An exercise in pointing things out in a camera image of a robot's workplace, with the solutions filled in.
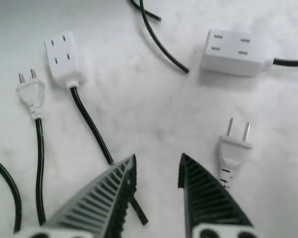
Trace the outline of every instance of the black cord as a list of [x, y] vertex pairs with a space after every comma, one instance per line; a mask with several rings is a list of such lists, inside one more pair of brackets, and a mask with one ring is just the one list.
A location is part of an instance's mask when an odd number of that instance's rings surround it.
[[[75, 104], [76, 104], [78, 110], [80, 111], [81, 115], [83, 116], [83, 118], [85, 119], [87, 125], [89, 126], [90, 130], [92, 131], [95, 139], [97, 140], [97, 142], [99, 144], [99, 147], [100, 147], [101, 151], [103, 152], [103, 154], [104, 154], [104, 156], [107, 160], [107, 163], [109, 165], [115, 164], [113, 158], [111, 157], [111, 155], [110, 155], [110, 153], [109, 153], [109, 151], [106, 147], [105, 142], [103, 141], [103, 138], [101, 137], [98, 129], [96, 128], [92, 118], [89, 116], [87, 110], [85, 109], [82, 101], [80, 100], [77, 89], [75, 87], [71, 88], [71, 94], [73, 96], [73, 99], [75, 101]], [[131, 198], [130, 203], [131, 203], [131, 206], [133, 207], [133, 209], [135, 210], [135, 213], [138, 215], [139, 220], [141, 221], [141, 223], [143, 225], [148, 223], [148, 219], [147, 219], [146, 215], [144, 214], [144, 212], [142, 211], [140, 205], [138, 204], [138, 202], [136, 201], [136, 199], [134, 197]]]
[[[141, 11], [140, 6], [137, 5], [137, 3], [134, 0], [129, 0], [129, 2], [132, 4], [132, 6], [135, 7], [135, 9], [137, 9], [138, 11]], [[154, 20], [161, 21], [161, 17], [154, 15], [153, 13], [146, 11], [146, 10], [145, 10], [145, 13], [147, 16], [153, 18]]]
[[298, 67], [298, 60], [274, 58], [273, 64], [281, 65], [281, 66], [288, 66], [288, 67]]
[[43, 142], [43, 128], [41, 119], [35, 120], [36, 134], [38, 140], [38, 169], [36, 174], [36, 188], [35, 188], [35, 199], [36, 199], [36, 210], [38, 213], [38, 219], [40, 226], [46, 221], [44, 206], [43, 206], [43, 170], [44, 170], [44, 142]]
[[160, 48], [160, 50], [164, 53], [165, 56], [167, 56], [169, 58], [169, 60], [171, 60], [176, 66], [178, 66], [182, 71], [184, 71], [185, 73], [189, 72], [189, 69], [184, 66], [183, 64], [181, 64], [175, 57], [173, 57], [167, 50], [166, 48], [162, 45], [162, 43], [159, 41], [159, 39], [157, 38], [157, 36], [154, 34], [149, 21], [147, 19], [146, 16], [146, 11], [144, 8], [144, 1], [140, 0], [140, 10], [141, 10], [141, 14], [143, 16], [143, 20], [145, 22], [146, 28], [149, 32], [149, 34], [151, 35], [152, 39], [154, 40], [154, 42], [156, 43], [156, 45]]
[[21, 227], [21, 219], [22, 219], [22, 206], [21, 206], [21, 197], [19, 190], [9, 174], [9, 172], [5, 169], [5, 167], [0, 164], [0, 174], [8, 184], [8, 186], [11, 189], [13, 199], [14, 199], [14, 204], [15, 204], [15, 221], [14, 221], [14, 233], [18, 232]]

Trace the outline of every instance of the metal prong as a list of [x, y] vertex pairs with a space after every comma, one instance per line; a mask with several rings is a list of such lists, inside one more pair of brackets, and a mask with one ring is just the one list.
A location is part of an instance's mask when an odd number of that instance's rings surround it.
[[243, 135], [243, 140], [247, 140], [248, 134], [249, 134], [249, 130], [250, 130], [250, 123], [247, 123], [245, 125], [245, 130], [244, 130], [244, 135]]
[[233, 118], [231, 118], [229, 120], [229, 124], [228, 124], [228, 128], [227, 128], [227, 133], [226, 133], [227, 136], [229, 136], [230, 129], [232, 128], [232, 124], [233, 124]]
[[36, 72], [34, 71], [34, 69], [31, 69], [31, 76], [32, 78], [36, 78]]
[[24, 76], [21, 73], [19, 74], [19, 80], [20, 80], [20, 83], [24, 83], [25, 82]]

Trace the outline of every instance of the plug strain relief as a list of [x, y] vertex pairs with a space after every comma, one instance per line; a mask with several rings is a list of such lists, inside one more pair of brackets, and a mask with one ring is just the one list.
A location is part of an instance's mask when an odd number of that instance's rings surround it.
[[273, 65], [273, 62], [274, 62], [274, 58], [266, 59], [262, 71], [269, 70], [270, 67]]
[[78, 88], [79, 82], [77, 79], [69, 80], [66, 84], [66, 89], [70, 91], [71, 88]]
[[42, 118], [42, 107], [32, 105], [29, 107], [31, 116], [34, 120]]
[[234, 179], [233, 171], [225, 168], [220, 170], [220, 183], [225, 189], [230, 189], [231, 182]]

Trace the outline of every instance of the two-prong plug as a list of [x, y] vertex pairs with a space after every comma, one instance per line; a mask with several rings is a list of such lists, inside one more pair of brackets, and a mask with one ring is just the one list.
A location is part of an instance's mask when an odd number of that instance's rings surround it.
[[233, 118], [230, 119], [226, 135], [221, 135], [219, 139], [219, 159], [220, 159], [220, 183], [226, 188], [230, 188], [236, 171], [245, 160], [248, 150], [253, 149], [253, 145], [247, 142], [250, 130], [250, 123], [247, 123], [244, 130], [243, 139], [235, 139], [229, 136]]
[[31, 80], [25, 80], [19, 74], [20, 84], [16, 87], [23, 103], [29, 108], [34, 120], [42, 117], [42, 104], [44, 99], [44, 83], [36, 77], [36, 72], [31, 69]]

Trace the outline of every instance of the white cloth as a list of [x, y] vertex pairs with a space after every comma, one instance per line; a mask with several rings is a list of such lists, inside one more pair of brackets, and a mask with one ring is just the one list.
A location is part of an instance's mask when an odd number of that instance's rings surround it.
[[[216, 144], [251, 122], [254, 150], [231, 194], [268, 238], [298, 237], [298, 69], [273, 67], [257, 78], [201, 72], [210, 28], [266, 34], [274, 56], [298, 59], [298, 0], [156, 0], [145, 7], [165, 47], [190, 73], [159, 51], [141, 15], [125, 0], [0, 0], [0, 162], [22, 197], [22, 226], [37, 226], [35, 124], [14, 90], [30, 68], [46, 84], [44, 205], [49, 218], [108, 166], [69, 92], [49, 79], [44, 39], [74, 32], [88, 81], [79, 94], [115, 161], [135, 153], [136, 198], [123, 237], [183, 238], [178, 164], [185, 152], [215, 176]], [[0, 176], [0, 237], [12, 234], [14, 203]]]

